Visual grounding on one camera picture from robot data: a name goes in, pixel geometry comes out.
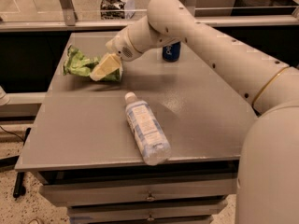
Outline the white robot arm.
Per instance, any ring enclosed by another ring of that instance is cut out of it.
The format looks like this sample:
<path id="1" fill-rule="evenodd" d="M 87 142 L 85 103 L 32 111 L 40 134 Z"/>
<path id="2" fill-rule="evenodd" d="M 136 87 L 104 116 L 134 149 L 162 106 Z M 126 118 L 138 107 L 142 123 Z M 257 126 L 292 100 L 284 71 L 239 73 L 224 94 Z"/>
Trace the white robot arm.
<path id="1" fill-rule="evenodd" d="M 177 41 L 260 115 L 241 151 L 235 224 L 299 224 L 299 70 L 196 21 L 179 0 L 150 0 L 107 49 L 133 61 Z"/>

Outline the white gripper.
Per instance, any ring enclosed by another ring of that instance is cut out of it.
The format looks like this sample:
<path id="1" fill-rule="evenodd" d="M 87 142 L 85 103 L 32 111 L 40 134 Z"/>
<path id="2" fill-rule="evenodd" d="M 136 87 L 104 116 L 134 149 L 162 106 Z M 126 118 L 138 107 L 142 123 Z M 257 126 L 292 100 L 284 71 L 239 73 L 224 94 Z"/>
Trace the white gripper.
<path id="1" fill-rule="evenodd" d="M 121 60 L 130 62 L 140 57 L 140 52 L 134 48 L 130 40 L 129 28 L 119 31 L 107 41 L 106 47 L 110 53 L 105 54 L 99 64 L 94 67 L 90 78 L 94 81 L 120 81 Z"/>

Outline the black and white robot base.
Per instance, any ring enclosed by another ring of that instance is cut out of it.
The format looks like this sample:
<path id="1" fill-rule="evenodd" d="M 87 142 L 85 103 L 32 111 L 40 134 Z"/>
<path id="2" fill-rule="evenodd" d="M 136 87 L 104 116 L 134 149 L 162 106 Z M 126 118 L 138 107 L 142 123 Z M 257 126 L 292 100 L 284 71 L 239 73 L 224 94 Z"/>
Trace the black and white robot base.
<path id="1" fill-rule="evenodd" d="M 102 20 L 128 20 L 135 15 L 135 0 L 102 0 Z"/>

